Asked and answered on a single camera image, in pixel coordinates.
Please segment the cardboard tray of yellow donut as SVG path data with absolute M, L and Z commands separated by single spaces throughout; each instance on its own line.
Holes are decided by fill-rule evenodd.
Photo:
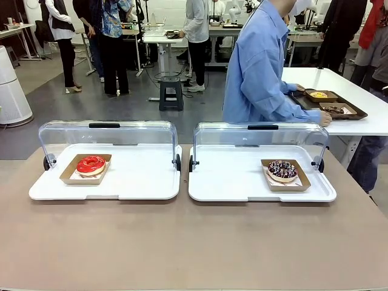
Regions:
M 324 92 L 328 98 L 326 99 L 315 99 L 315 98 L 312 98 L 309 93 L 311 92 Z M 331 91 L 328 91 L 328 90 L 312 90 L 312 89 L 306 89 L 305 93 L 307 94 L 307 99 L 309 99 L 310 101 L 314 102 L 314 103 L 321 103 L 321 102 L 336 102 L 336 100 L 338 99 L 338 97 L 336 96 L 336 94 L 334 94 L 334 92 L 331 92 Z

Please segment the cardboard tray of chocolate donut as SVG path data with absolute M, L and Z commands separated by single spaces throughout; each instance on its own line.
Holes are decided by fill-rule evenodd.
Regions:
M 357 112 L 351 108 L 351 106 L 345 104 L 345 103 L 338 103 L 338 102 L 321 102 L 319 103 L 320 108 L 323 110 L 323 107 L 328 106 L 335 106 L 339 108 L 344 109 L 343 115 L 331 115 L 333 119 L 349 119 L 350 117 L 356 116 Z

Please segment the dark rectangular serving tray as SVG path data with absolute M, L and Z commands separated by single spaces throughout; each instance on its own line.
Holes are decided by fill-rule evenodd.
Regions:
M 350 117 L 349 119 L 333 119 L 332 118 L 333 120 L 339 120 L 339 121 L 356 120 L 357 121 L 357 120 L 361 120 L 361 119 L 367 117 L 366 112 L 362 111 L 361 109 L 359 109 L 358 107 L 353 105 L 351 102 L 345 100 L 340 95 L 336 94 L 336 96 L 338 97 L 336 102 L 345 103 L 345 104 L 351 106 L 351 108 L 353 108 L 357 112 L 357 115 Z M 305 92 L 295 91 L 295 92 L 289 93 L 289 97 L 304 110 L 315 110 L 315 109 L 322 110 L 319 106 L 319 103 L 314 103 L 314 102 L 310 101 L 309 99 L 307 99 L 307 94 Z

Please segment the person's left forearm blue sleeve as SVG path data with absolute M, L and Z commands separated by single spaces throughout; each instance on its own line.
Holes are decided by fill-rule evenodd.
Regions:
M 295 92 L 298 90 L 297 84 L 287 83 L 285 81 L 280 81 L 280 90 L 283 94 L 288 94 L 290 92 Z

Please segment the person in black clothes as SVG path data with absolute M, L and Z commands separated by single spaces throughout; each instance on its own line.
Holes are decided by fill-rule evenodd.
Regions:
M 360 29 L 367 0 L 331 0 L 320 37 L 318 66 L 338 73 L 351 40 Z

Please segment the chocolate donut with sprinkles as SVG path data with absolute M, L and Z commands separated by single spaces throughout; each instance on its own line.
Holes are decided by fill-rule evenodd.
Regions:
M 296 167 L 285 160 L 271 161 L 267 167 L 267 173 L 273 180 L 281 183 L 292 182 L 298 176 Z

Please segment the paper liner under sprinkled donut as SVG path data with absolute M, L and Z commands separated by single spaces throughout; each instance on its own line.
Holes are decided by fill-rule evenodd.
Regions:
M 293 180 L 292 182 L 288 182 L 288 183 L 281 183 L 281 182 L 277 182 L 275 180 L 273 180 L 269 174 L 267 173 L 267 167 L 268 166 L 264 166 L 263 167 L 263 170 L 264 170 L 264 174 L 266 176 L 266 179 L 267 181 L 269 182 L 269 186 L 279 186 L 279 187 L 299 187 L 299 186 L 302 186 L 301 184 L 301 180 L 299 178 L 299 174 L 298 176 L 296 177 L 295 180 Z

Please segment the cardboard tray of sprinkled donut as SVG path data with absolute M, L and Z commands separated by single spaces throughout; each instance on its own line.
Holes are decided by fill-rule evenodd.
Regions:
M 309 181 L 308 177 L 304 173 L 304 170 L 301 168 L 301 166 L 299 165 L 299 163 L 295 159 L 262 159 L 261 160 L 262 168 L 264 166 L 268 166 L 271 161 L 275 161 L 275 160 L 285 160 L 285 161 L 291 162 L 293 165 L 295 165 L 297 170 L 298 170 L 298 174 L 299 174 L 299 178 L 301 180 L 302 186 L 299 186 L 299 187 L 269 186 L 269 182 L 267 181 L 266 176 L 264 174 L 264 170 L 263 170 L 265 180 L 266 180 L 266 182 L 269 186 L 269 189 L 271 191 L 273 191 L 273 192 L 303 192 L 311 187 L 311 182 Z

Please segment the person in blue patterned shirt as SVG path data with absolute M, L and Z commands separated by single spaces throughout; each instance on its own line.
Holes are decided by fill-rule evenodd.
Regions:
M 101 0 L 101 56 L 104 69 L 104 91 L 109 97 L 129 93 L 124 61 L 120 12 L 129 14 L 132 0 Z

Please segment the red glazed donut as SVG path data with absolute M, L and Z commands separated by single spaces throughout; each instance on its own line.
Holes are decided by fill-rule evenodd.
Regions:
M 78 162 L 76 171 L 81 176 L 96 176 L 104 171 L 106 164 L 106 160 L 101 156 L 87 156 Z

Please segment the paper liner under red donut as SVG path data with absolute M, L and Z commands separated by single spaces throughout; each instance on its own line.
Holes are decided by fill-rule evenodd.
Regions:
M 74 175 L 78 179 L 99 179 L 109 167 L 109 163 L 93 162 L 91 164 L 85 164 L 79 162 L 74 171 Z

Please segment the person in black vest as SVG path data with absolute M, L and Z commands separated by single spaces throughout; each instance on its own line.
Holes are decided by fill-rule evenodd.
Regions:
M 82 86 L 75 82 L 73 76 L 75 51 L 72 38 L 75 36 L 75 28 L 67 13 L 64 0 L 39 0 L 39 3 L 42 10 L 42 20 L 48 24 L 53 39 L 59 47 L 65 92 L 79 93 L 82 91 Z

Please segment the white display tray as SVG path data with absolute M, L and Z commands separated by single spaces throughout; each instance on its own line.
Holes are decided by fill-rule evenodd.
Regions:
M 201 152 L 201 164 L 189 174 L 189 195 L 199 202 L 332 202 L 337 193 L 323 173 L 307 163 L 300 147 L 289 153 L 280 148 L 228 149 L 211 147 Z M 295 159 L 311 182 L 303 192 L 273 192 L 265 180 L 262 159 Z
M 32 200 L 164 200 L 179 192 L 180 172 L 173 165 L 173 154 L 182 153 L 179 145 L 72 144 L 57 145 L 54 150 L 56 165 L 31 186 L 28 194 Z M 78 154 L 111 156 L 100 184 L 67 185 L 60 179 Z

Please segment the white height-adjustable desk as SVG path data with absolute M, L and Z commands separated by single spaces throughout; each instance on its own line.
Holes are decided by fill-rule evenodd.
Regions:
M 143 41 L 146 44 L 158 45 L 158 65 L 160 77 L 172 76 L 172 45 L 182 44 L 184 38 L 179 37 L 177 30 L 164 30 L 162 33 L 146 32 Z

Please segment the white air purifier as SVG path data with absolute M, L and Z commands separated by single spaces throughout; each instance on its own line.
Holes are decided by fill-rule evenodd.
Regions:
M 17 127 L 32 119 L 32 110 L 7 50 L 0 45 L 0 128 Z

